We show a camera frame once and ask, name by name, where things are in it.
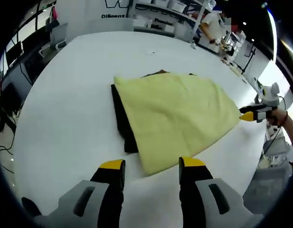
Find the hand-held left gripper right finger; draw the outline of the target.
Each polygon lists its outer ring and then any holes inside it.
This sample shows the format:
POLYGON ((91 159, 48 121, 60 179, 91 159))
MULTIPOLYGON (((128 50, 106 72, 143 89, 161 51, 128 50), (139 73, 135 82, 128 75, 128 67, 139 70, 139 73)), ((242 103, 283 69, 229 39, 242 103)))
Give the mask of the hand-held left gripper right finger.
POLYGON ((180 203, 185 228, 255 228, 263 219, 245 206, 242 196, 205 163, 179 158, 180 203))

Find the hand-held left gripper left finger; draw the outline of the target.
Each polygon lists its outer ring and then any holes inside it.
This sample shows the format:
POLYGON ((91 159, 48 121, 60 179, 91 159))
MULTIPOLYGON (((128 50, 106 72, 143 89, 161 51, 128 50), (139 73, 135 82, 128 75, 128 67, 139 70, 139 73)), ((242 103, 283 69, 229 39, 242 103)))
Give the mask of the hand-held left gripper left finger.
POLYGON ((49 215, 34 221, 41 228, 117 228, 124 200, 125 160, 104 162, 58 200, 49 215))

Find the person's right hand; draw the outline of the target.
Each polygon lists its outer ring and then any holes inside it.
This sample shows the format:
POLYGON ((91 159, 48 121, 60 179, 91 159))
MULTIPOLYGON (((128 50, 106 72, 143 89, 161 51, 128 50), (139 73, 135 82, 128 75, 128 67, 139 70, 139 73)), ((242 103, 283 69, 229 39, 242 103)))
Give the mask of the person's right hand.
POLYGON ((267 117, 267 121, 270 125, 282 127, 288 118, 288 112, 281 109, 275 109, 271 112, 271 115, 267 117))

